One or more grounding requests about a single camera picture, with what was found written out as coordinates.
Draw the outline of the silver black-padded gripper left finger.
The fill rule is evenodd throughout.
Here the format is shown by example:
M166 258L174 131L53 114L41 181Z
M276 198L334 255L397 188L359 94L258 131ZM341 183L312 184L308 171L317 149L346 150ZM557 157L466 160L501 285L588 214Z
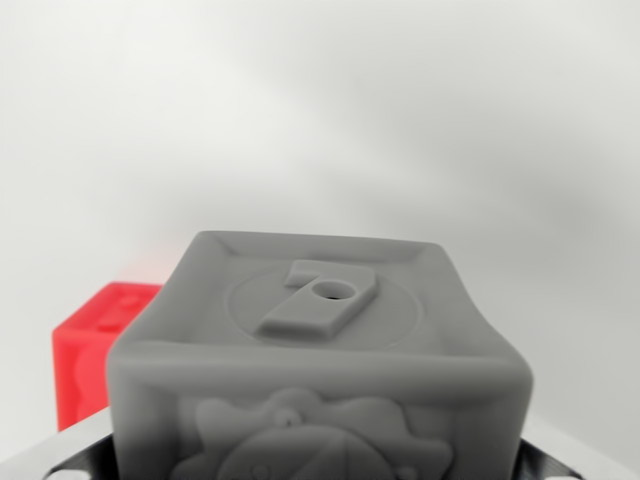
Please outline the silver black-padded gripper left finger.
M88 417L1 463L2 479L117 479L110 417Z

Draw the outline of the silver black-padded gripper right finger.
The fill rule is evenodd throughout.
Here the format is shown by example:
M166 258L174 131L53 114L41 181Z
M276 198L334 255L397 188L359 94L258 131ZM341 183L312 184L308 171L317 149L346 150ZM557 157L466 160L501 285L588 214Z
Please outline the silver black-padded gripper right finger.
M595 479L593 468L563 445L547 445L522 438L519 446L519 478Z

